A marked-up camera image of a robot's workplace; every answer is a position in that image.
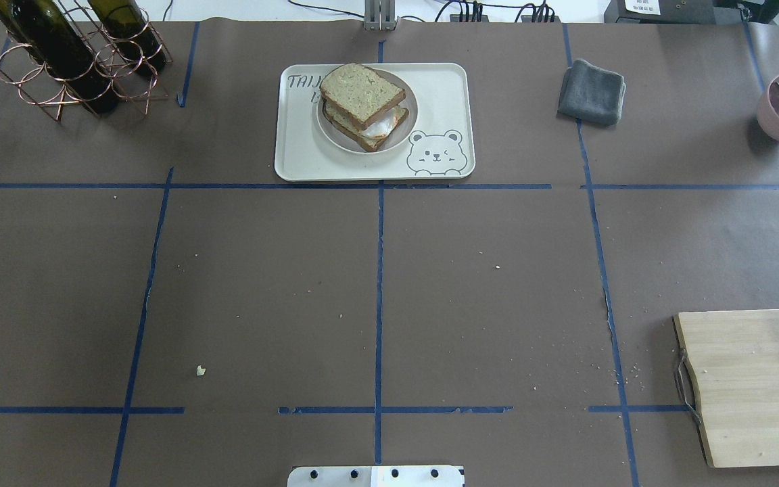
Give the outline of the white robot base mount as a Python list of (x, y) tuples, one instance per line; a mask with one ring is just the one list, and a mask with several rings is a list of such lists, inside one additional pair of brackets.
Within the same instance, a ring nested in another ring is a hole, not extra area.
[(463, 467), (453, 465), (301, 466), (287, 486), (465, 486)]

